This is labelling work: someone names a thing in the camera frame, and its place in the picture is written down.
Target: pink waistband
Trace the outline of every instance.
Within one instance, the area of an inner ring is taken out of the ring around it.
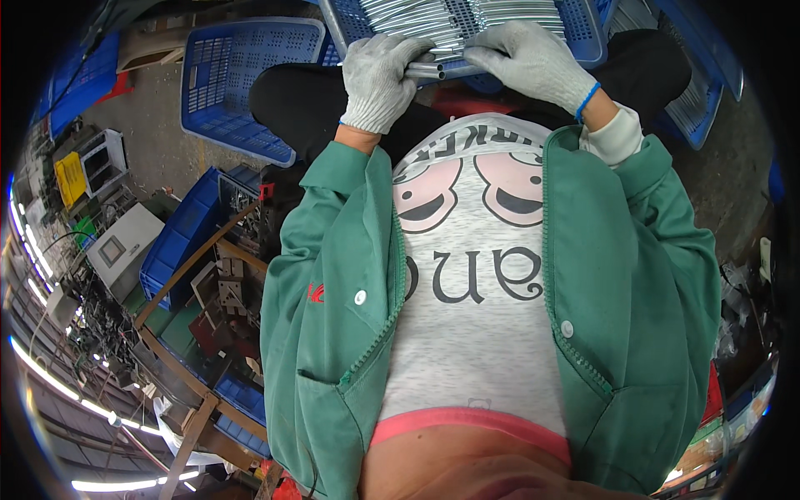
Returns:
[[[481,408],[428,408],[410,411],[381,420],[375,426],[370,446],[375,446],[389,438],[424,429],[425,427],[457,425],[476,426],[499,430],[524,442],[542,448],[568,466],[572,466],[570,447],[566,438],[524,418],[499,411]]]

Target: white button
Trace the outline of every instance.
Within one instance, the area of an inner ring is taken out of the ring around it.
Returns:
[[[572,334],[574,334],[574,333],[575,333],[575,330],[572,329],[572,323],[570,323],[568,321],[564,321],[561,324],[561,335],[563,335],[565,338],[571,338]]]

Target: white work glove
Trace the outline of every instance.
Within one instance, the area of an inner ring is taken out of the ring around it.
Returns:
[[[350,44],[342,65],[347,110],[340,123],[388,134],[417,92],[417,79],[405,78],[406,66],[436,44],[428,38],[376,34]]]
[[[469,63],[521,94],[560,106],[579,122],[580,112],[599,88],[566,43],[536,22],[508,21],[482,31],[467,45],[464,59]]]

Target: blue wristband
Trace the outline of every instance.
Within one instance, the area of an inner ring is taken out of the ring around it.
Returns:
[[[596,82],[592,87],[592,90],[589,91],[589,95],[587,95],[586,98],[583,99],[583,102],[581,102],[581,105],[578,106],[578,110],[575,111],[576,122],[583,123],[583,118],[581,118],[581,113],[583,113],[583,108],[586,107],[586,104],[589,103],[589,100],[592,99],[592,96],[594,95],[595,92],[598,91],[599,88],[600,88],[600,82]]]

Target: black pants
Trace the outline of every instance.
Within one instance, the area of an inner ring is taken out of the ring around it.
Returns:
[[[636,110],[649,124],[689,85],[691,68],[680,46],[656,30],[623,31],[608,44],[608,60],[589,72],[613,100]],[[250,112],[257,122],[311,164],[333,140],[347,106],[342,68],[316,64],[283,64],[261,73],[250,88]],[[550,130],[575,124],[555,104],[529,99],[511,116]],[[426,136],[447,123],[438,111],[412,102],[381,138],[392,165]]]

